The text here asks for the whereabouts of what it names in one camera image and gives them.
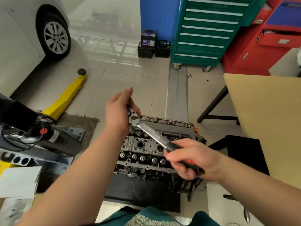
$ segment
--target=purple battery label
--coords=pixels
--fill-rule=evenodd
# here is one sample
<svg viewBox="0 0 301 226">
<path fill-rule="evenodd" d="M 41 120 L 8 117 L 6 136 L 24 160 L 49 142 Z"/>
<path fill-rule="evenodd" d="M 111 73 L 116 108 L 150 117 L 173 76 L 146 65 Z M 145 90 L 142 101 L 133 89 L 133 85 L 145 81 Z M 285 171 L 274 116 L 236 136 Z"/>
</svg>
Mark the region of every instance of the purple battery label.
<svg viewBox="0 0 301 226">
<path fill-rule="evenodd" d="M 142 40 L 142 45 L 155 46 L 155 41 L 154 40 Z"/>
<path fill-rule="evenodd" d="M 151 34 L 151 33 L 145 33 L 143 32 L 142 35 L 147 35 L 147 36 L 152 36 L 152 37 L 155 37 L 155 34 Z"/>
</svg>

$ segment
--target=blue panel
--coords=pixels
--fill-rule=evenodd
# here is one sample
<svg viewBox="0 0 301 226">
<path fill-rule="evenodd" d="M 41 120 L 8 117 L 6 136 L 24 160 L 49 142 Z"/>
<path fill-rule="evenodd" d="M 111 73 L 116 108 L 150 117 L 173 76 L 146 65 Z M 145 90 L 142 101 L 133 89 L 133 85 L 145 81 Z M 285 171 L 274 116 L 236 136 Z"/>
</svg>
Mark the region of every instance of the blue panel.
<svg viewBox="0 0 301 226">
<path fill-rule="evenodd" d="M 171 41 L 180 0 L 140 0 L 141 30 L 158 31 L 158 40 Z"/>
<path fill-rule="evenodd" d="M 281 2 L 267 24 L 301 27 L 301 2 L 288 0 Z"/>
</svg>

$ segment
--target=wooden tabletop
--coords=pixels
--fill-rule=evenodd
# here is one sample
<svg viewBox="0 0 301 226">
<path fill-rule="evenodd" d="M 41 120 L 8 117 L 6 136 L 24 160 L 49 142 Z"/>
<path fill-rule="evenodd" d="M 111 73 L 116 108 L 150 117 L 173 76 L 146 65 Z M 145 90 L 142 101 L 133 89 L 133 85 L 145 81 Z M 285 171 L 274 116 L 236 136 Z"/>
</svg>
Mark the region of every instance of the wooden tabletop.
<svg viewBox="0 0 301 226">
<path fill-rule="evenodd" d="M 301 78 L 224 75 L 240 125 L 273 178 L 301 188 Z"/>
</svg>

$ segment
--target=person's left arm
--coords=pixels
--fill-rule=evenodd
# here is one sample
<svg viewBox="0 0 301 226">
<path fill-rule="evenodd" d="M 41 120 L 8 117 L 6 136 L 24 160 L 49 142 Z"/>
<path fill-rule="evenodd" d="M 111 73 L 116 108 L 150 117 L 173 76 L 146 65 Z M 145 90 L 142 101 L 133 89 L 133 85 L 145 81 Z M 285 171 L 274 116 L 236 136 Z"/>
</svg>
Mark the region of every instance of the person's left arm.
<svg viewBox="0 0 301 226">
<path fill-rule="evenodd" d="M 129 133 L 127 106 L 140 114 L 131 99 L 132 88 L 106 104 L 106 126 L 43 194 L 41 202 L 25 213 L 18 226 L 76 226 L 94 223 L 115 169 L 124 138 Z"/>
</svg>

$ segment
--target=engine block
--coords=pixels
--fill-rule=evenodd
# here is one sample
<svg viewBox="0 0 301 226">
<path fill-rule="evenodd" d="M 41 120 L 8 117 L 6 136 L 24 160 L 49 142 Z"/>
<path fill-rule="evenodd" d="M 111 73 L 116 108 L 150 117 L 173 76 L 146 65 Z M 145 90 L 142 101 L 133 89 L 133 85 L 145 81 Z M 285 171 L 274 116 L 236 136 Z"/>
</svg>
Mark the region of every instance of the engine block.
<svg viewBox="0 0 301 226">
<path fill-rule="evenodd" d="M 206 140 L 195 132 L 194 125 L 190 122 L 149 116 L 140 116 L 140 119 L 170 141 L 190 138 L 206 143 Z M 144 180 L 174 180 L 178 177 L 177 171 L 165 159 L 163 151 L 164 148 L 147 133 L 130 125 L 130 133 L 123 142 L 115 171 Z"/>
</svg>

